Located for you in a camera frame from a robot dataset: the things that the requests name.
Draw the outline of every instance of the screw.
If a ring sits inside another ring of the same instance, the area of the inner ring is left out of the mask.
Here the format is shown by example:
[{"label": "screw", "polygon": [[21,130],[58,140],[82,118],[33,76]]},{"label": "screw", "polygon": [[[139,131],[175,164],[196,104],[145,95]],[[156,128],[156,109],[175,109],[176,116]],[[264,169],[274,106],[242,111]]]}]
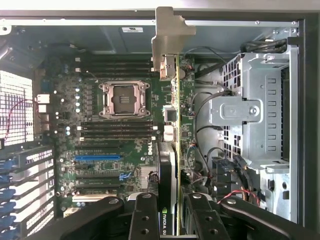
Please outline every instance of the screw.
[{"label": "screw", "polygon": [[234,199],[228,199],[228,200],[226,201],[226,203],[227,203],[227,204],[236,204],[236,200],[234,200]]},{"label": "screw", "polygon": [[194,198],[194,199],[200,199],[202,196],[200,195],[200,194],[193,194],[192,195],[192,197]]},{"label": "screw", "polygon": [[256,114],[257,113],[257,109],[255,109],[254,107],[251,107],[249,110],[250,114]]},{"label": "screw", "polygon": [[149,198],[151,198],[151,194],[149,194],[149,193],[148,193],[148,194],[145,194],[145,195],[142,196],[142,198],[144,198],[144,199],[149,199]]},{"label": "screw", "polygon": [[115,198],[115,199],[110,200],[109,204],[116,204],[117,202],[119,202],[119,200]]}]

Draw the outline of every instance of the pcie slot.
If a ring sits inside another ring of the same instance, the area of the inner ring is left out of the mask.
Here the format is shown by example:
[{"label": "pcie slot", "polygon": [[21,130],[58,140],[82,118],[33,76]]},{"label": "pcie slot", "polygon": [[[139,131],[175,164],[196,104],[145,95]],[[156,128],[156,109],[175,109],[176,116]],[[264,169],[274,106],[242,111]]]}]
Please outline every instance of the pcie slot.
[{"label": "pcie slot", "polygon": [[75,150],[100,150],[100,149],[120,149],[121,145],[78,145]]},{"label": "pcie slot", "polygon": [[115,175],[110,175],[110,174],[77,174],[75,176],[76,180],[79,179],[118,179],[119,175],[115,174]]},{"label": "pcie slot", "polygon": [[110,154],[110,155],[76,155],[74,157],[76,161],[118,161],[121,159],[121,155]]},{"label": "pcie slot", "polygon": [[96,202],[106,197],[116,197],[116,194],[78,194],[72,197],[73,203]]},{"label": "pcie slot", "polygon": [[84,189],[119,189],[121,184],[80,184],[76,185],[76,190]]}]

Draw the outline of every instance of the metal frame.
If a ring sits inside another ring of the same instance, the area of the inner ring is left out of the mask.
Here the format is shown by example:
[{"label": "metal frame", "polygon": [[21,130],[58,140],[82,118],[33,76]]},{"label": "metal frame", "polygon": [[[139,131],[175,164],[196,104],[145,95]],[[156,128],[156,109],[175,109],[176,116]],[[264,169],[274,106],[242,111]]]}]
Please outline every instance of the metal frame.
[{"label": "metal frame", "polygon": [[[175,11],[187,21],[298,21],[298,135],[297,135],[297,222],[309,229],[319,229],[317,181],[319,172],[318,151],[318,45],[319,16],[307,12],[237,12],[231,11]],[[87,20],[153,20],[154,10],[142,11],[61,11],[61,10],[1,10],[4,19],[87,19]]]}]

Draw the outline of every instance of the metal expansion bracket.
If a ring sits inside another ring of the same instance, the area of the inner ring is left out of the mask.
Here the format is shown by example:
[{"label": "metal expansion bracket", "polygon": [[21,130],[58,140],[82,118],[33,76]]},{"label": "metal expansion bracket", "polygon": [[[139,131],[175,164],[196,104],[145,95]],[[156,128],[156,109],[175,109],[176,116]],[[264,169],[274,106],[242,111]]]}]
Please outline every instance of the metal expansion bracket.
[{"label": "metal expansion bracket", "polygon": [[169,6],[156,8],[155,21],[155,36],[151,40],[153,70],[160,72],[163,69],[161,78],[173,78],[176,73],[174,64],[166,64],[169,57],[166,55],[180,53],[186,39],[196,34],[196,27],[186,25],[185,19],[174,15],[174,9]]},{"label": "metal expansion bracket", "polygon": [[260,101],[243,101],[241,96],[219,96],[210,104],[210,122],[215,126],[238,126],[261,119]]}]

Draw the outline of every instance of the connector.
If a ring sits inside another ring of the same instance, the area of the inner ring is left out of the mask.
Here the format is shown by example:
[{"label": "connector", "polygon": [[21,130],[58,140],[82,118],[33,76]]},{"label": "connector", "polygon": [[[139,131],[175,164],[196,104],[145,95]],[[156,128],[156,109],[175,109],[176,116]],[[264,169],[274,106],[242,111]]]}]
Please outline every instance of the connector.
[{"label": "connector", "polygon": [[111,155],[77,155],[74,157],[76,161],[119,161],[121,155],[111,154]]}]

